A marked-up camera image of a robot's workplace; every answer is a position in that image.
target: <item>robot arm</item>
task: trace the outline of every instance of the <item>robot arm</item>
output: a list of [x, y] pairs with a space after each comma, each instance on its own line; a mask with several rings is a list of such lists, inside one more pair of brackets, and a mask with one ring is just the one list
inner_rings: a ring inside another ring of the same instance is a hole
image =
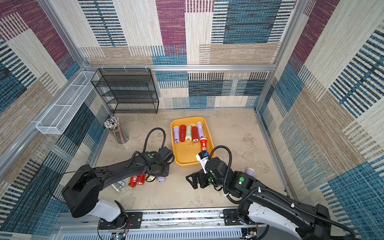
[[[299, 239], [306, 240], [329, 240], [331, 238], [331, 225], [336, 225], [351, 233], [345, 239], [355, 239], [353, 230], [331, 220], [325, 206], [318, 204], [313, 207], [295, 201], [268, 188], [259, 180], [244, 172], [232, 171], [230, 169], [231, 154], [228, 166], [218, 157], [208, 158], [208, 160], [203, 161], [203, 158], [207, 157], [204, 151], [199, 155], [203, 169], [187, 176], [187, 180], [194, 189], [197, 188], [197, 184], [200, 184], [201, 188], [208, 185], [215, 187], [225, 185], [228, 199], [235, 204], [239, 204], [235, 215], [241, 223], [265, 223], [284, 230]], [[242, 199], [233, 200], [229, 194]]]
[[109, 166], [91, 168], [89, 164], [83, 165], [61, 193], [73, 217], [90, 214], [111, 222], [113, 228], [120, 228], [127, 222], [125, 210], [117, 201], [108, 202], [100, 198], [99, 191], [134, 175], [148, 173], [166, 177], [168, 161], [173, 157], [171, 150], [162, 147], [158, 152], [135, 152], [131, 159]]

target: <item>red flashlight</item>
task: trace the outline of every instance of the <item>red flashlight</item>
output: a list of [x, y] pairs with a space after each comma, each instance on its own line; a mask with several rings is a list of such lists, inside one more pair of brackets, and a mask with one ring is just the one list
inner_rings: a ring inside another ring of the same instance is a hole
[[207, 151], [207, 139], [205, 137], [200, 138], [201, 151]]
[[180, 141], [185, 142], [185, 131], [187, 130], [186, 125], [180, 125]]
[[193, 142], [198, 142], [199, 141], [199, 133], [197, 131], [197, 127], [196, 126], [192, 127], [192, 141]]
[[137, 177], [136, 184], [143, 185], [144, 182], [145, 182], [145, 173], [144, 173], [144, 174], [140, 174], [140, 175]]
[[136, 187], [136, 183], [137, 183], [137, 178], [138, 177], [139, 177], [138, 175], [132, 176], [128, 186]]

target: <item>purple flashlight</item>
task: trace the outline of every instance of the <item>purple flashlight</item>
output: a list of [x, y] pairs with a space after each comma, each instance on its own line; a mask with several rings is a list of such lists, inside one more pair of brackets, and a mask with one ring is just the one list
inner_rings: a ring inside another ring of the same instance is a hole
[[179, 128], [179, 126], [173, 127], [173, 136], [174, 136], [175, 143], [179, 143], [180, 142], [180, 128]]
[[199, 133], [199, 139], [204, 137], [204, 131], [203, 131], [203, 123], [197, 122], [196, 123], [197, 132]]

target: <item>red wire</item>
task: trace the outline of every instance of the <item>red wire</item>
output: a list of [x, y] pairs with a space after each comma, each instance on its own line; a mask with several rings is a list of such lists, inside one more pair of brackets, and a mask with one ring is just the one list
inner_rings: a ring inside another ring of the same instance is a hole
[[131, 220], [130, 219], [129, 219], [128, 226], [124, 229], [124, 233], [125, 233], [125, 230], [127, 230], [128, 227], [129, 227], [129, 229], [128, 229], [128, 232], [129, 232], [129, 230], [131, 229]]

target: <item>white mesh basket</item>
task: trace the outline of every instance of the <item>white mesh basket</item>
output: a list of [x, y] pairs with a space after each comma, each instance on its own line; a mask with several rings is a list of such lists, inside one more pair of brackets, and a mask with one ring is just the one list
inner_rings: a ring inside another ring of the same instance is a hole
[[94, 72], [81, 72], [63, 95], [55, 102], [44, 115], [36, 128], [42, 134], [63, 134], [73, 117], [91, 92], [92, 77], [97, 78]]

